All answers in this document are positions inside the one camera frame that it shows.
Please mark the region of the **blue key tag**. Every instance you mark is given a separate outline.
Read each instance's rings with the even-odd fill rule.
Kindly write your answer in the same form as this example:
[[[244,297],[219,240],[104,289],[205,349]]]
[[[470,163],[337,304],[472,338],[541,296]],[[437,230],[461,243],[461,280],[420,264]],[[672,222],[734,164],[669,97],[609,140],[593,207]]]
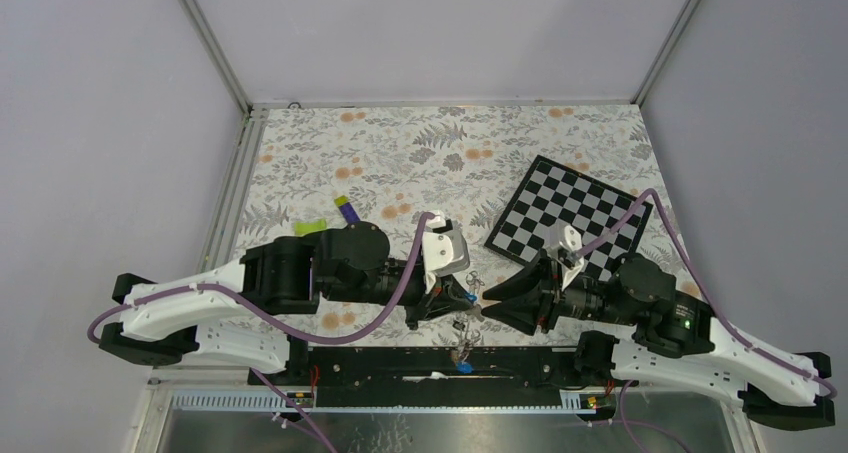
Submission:
[[[466,357],[460,357],[457,359],[456,368],[461,374],[470,374],[473,372],[473,366]]]

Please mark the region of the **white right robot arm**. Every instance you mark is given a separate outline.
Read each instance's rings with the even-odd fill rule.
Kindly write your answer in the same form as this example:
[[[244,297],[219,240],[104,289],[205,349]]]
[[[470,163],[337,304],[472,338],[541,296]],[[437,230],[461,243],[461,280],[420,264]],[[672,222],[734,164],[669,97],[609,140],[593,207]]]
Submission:
[[[821,352],[788,353],[722,323],[707,302],[680,292],[673,275],[639,253],[617,256],[606,280],[584,273],[582,241],[564,227],[554,244],[484,292],[484,317],[527,334],[547,333],[561,318],[623,325],[624,339],[580,335],[573,370],[583,383],[604,380],[675,386],[742,409],[783,431],[832,427],[835,404],[822,390],[831,373]]]

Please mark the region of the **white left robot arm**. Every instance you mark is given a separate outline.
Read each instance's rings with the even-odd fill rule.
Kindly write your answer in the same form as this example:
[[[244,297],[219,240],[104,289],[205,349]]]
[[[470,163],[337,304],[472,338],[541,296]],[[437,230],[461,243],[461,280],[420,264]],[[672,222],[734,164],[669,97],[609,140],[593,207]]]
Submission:
[[[409,328],[474,305],[457,281],[470,263],[467,242],[441,212],[419,218],[406,259],[390,254],[387,234],[359,221],[304,236],[282,236],[236,260],[168,283],[124,273],[114,307],[88,326],[87,339],[129,363],[160,367],[187,355],[275,373],[296,384],[309,374],[307,353],[293,340],[341,346],[373,333],[397,308]],[[336,337],[283,322],[312,315],[322,300],[370,304],[379,314]]]

